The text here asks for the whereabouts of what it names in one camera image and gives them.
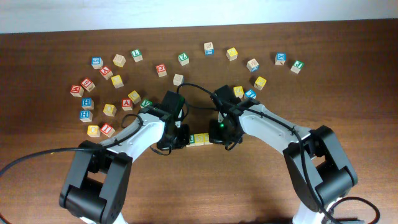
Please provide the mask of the yellow block camera picture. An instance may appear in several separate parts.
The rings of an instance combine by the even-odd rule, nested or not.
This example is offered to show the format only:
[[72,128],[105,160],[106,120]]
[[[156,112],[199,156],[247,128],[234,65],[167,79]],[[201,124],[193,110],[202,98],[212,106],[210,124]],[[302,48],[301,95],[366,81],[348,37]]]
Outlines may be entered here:
[[205,144],[205,135],[203,133],[194,134],[194,141],[196,146],[201,146]]

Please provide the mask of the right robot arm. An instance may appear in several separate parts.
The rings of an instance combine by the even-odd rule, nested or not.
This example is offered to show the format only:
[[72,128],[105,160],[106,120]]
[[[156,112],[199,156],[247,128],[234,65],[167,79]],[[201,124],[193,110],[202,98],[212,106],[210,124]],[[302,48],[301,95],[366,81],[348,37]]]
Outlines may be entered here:
[[280,152],[300,199],[293,223],[336,223],[331,209],[358,183],[358,176],[336,134],[327,126],[297,126],[253,98],[240,100],[225,85],[210,95],[219,112],[210,122],[210,142],[232,150],[243,136],[254,136]]

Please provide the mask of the green R block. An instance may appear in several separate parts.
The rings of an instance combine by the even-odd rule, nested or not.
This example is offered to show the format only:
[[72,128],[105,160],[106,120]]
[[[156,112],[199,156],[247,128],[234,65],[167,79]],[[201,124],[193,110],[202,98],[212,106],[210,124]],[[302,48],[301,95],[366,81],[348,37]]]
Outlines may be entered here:
[[195,137],[194,137],[193,134],[190,135],[190,137],[189,137],[189,143],[188,143],[186,146],[187,146],[187,147],[193,147],[193,146],[195,146]]

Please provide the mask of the yellow block under arm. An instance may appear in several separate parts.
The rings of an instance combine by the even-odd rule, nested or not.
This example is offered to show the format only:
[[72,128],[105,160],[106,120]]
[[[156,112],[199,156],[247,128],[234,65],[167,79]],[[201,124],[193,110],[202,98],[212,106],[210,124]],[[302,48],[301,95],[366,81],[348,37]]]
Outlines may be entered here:
[[114,105],[105,104],[103,113],[106,116],[115,116],[116,112],[117,112],[117,108]]

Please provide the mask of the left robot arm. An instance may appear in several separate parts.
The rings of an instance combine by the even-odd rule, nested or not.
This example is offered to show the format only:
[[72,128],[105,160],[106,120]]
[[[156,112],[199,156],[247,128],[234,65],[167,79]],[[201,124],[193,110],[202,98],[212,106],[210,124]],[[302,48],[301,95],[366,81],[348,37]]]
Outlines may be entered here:
[[177,125],[185,98],[168,91],[161,103],[139,110],[136,119],[100,143],[83,141],[60,192],[59,205],[85,223],[125,223],[121,213],[132,163],[151,145],[180,149],[189,127]]

